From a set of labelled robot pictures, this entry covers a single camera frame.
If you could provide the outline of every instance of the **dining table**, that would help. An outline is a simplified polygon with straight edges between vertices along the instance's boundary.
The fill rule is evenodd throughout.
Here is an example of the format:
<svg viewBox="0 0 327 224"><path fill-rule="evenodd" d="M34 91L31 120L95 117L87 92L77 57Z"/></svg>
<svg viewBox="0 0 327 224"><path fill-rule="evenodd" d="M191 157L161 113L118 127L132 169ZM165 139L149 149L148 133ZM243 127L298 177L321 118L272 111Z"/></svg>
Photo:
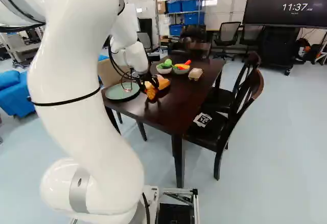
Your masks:
<svg viewBox="0 0 327 224"><path fill-rule="evenodd" d="M187 56L183 55L167 56L151 65L151 74L158 74L156 66L168 58L172 60L173 64L185 63L189 60ZM222 69L225 65L225 61L222 59L194 57L190 60L191 69L200 68L203 70L200 79L198 81L190 80L188 74L177 75L173 72L162 75L170 80L170 86L166 90L160 91L162 95L160 92L158 93L159 98L156 102L150 102L147 95L142 92L136 98L126 102L112 101L105 96L108 88L102 90L106 112L118 132L120 132L119 127L112 110L135 119L143 132L143 124L147 124L171 135L178 188L184 187L185 148L183 147L183 135L198 115L200 107L213 84L215 83L215 86L219 87Z"/></svg>

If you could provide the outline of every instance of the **orange object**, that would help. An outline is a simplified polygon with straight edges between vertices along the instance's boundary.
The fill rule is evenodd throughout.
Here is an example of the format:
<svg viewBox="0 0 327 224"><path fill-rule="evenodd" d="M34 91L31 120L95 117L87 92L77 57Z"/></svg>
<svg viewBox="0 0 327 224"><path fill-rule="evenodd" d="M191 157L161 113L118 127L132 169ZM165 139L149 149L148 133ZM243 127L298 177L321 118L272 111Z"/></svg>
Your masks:
<svg viewBox="0 0 327 224"><path fill-rule="evenodd" d="M158 90L155 88L147 89L146 93L147 93L149 100L153 100L155 98L157 92L158 92Z"/></svg>
<svg viewBox="0 0 327 224"><path fill-rule="evenodd" d="M170 85L169 79L162 77L162 75L157 75L157 78L159 81L158 89L156 89L149 81L145 82L145 87L147 89L146 93L149 100L153 100L160 90L163 90Z"/></svg>

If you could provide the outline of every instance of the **green plate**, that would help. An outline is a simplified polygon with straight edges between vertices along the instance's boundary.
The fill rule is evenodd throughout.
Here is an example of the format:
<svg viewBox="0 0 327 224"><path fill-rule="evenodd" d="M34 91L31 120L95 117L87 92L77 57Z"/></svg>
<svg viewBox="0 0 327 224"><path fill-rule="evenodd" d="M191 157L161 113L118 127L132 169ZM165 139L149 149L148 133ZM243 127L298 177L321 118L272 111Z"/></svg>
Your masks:
<svg viewBox="0 0 327 224"><path fill-rule="evenodd" d="M131 89L131 83L123 82L123 87L125 89ZM130 92L125 91L123 87L120 83L111 86L106 90L105 96L112 101L124 102L136 98L141 92L139 85L135 82L132 83L132 90Z"/></svg>

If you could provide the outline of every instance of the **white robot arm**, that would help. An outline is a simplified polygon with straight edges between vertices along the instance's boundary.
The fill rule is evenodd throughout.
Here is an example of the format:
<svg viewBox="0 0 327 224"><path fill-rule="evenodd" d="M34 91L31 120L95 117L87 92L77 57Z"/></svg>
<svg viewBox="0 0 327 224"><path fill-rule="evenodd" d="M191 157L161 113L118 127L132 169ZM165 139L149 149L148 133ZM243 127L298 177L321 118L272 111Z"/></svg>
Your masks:
<svg viewBox="0 0 327 224"><path fill-rule="evenodd" d="M45 128L72 158L48 169L41 181L42 198L84 221L129 223L142 196L144 170L111 124L97 78L98 55L109 34L118 64L127 59L140 74L148 71L123 0L0 1L0 23L46 21L28 86Z"/></svg>

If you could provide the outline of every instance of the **gray floor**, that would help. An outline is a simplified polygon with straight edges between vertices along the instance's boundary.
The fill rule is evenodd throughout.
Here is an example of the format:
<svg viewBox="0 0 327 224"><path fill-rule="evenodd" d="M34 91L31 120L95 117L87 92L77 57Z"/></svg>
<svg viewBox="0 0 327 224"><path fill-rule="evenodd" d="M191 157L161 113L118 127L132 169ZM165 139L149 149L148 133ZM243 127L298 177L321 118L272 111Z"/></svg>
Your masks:
<svg viewBox="0 0 327 224"><path fill-rule="evenodd" d="M241 66L226 64L223 88L232 88ZM218 182L214 153L185 143L185 186L199 189L201 223L327 223L327 66L295 66L289 77L262 73L264 92L235 128ZM0 223L68 223L38 193L46 168L65 153L36 115L1 115ZM135 121L123 121L122 134L141 158L146 183L174 187L170 137L145 126L144 142Z"/></svg>

